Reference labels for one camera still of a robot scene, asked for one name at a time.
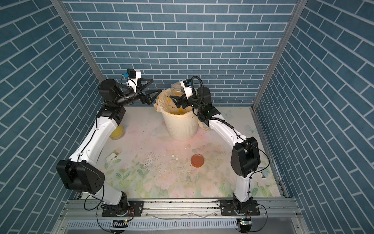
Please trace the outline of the red-brown jar lid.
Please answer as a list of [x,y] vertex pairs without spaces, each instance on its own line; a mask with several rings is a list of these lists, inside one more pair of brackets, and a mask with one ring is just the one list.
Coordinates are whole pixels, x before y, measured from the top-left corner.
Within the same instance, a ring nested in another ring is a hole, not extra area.
[[195,154],[191,157],[191,164],[195,168],[200,168],[203,166],[205,160],[201,154]]

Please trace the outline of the glass jar with tea leaves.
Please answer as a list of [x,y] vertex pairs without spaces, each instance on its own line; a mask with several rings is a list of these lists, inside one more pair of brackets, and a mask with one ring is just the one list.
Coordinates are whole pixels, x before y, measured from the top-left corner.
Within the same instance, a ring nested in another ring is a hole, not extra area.
[[171,86],[170,91],[171,91],[172,96],[179,96],[179,97],[185,93],[183,86],[179,82],[174,83]]

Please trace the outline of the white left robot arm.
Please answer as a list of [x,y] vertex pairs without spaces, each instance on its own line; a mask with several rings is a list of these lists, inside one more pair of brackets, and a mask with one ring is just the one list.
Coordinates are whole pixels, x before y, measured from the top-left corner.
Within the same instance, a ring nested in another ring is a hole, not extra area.
[[106,79],[98,86],[104,103],[98,111],[94,125],[85,140],[68,160],[60,160],[56,170],[64,187],[75,192],[87,192],[100,201],[109,216],[124,216],[129,213],[127,195],[105,181],[105,175],[96,168],[101,151],[110,135],[120,125],[126,112],[124,106],[140,100],[152,104],[161,93],[160,89],[147,90],[152,79],[136,78],[127,85]]

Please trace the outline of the banana print trash bag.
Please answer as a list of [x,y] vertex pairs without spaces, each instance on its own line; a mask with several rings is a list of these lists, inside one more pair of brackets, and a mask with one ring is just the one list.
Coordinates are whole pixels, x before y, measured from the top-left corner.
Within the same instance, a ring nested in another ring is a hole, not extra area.
[[182,125],[189,123],[192,126],[199,126],[206,131],[203,124],[192,113],[192,107],[187,107],[187,109],[183,109],[182,107],[177,108],[169,96],[171,96],[170,88],[163,90],[156,99],[156,104],[154,105],[155,110],[162,114],[168,129],[185,129],[186,127]]

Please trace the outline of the cream trash bin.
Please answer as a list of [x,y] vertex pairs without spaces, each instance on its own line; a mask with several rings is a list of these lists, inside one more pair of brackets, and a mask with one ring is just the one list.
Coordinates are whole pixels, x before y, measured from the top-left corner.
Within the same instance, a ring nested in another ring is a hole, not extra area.
[[175,83],[171,88],[163,90],[156,99],[155,110],[163,116],[169,135],[179,141],[193,138],[201,123],[193,114],[192,107],[176,107],[170,96],[182,96],[184,90],[179,83]]

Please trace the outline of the yellow pen cup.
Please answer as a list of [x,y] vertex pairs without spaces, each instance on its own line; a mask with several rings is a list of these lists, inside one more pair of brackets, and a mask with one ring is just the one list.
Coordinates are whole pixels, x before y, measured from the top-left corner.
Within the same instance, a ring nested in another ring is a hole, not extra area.
[[119,125],[116,129],[110,134],[110,138],[113,140],[118,140],[124,136],[125,130],[123,125]]

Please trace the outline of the small white tag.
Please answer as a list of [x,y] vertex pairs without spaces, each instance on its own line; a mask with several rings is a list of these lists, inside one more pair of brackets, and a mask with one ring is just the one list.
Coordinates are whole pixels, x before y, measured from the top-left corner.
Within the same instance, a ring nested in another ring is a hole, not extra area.
[[111,153],[107,158],[106,158],[106,161],[107,163],[111,163],[115,160],[118,159],[118,155],[116,153]]

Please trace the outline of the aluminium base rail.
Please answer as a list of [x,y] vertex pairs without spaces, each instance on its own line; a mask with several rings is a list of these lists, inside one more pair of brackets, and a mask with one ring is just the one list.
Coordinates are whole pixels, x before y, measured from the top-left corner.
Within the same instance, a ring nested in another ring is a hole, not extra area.
[[[54,234],[306,234],[307,225],[294,199],[255,199],[255,206],[243,215],[236,213],[231,202],[224,199],[146,199],[141,216],[129,218],[103,217],[101,211],[87,211],[83,207],[95,206],[95,200],[70,200],[52,233]],[[119,221],[128,224],[138,219],[208,219],[235,218],[237,229],[177,229],[159,231],[68,230],[70,221]]]

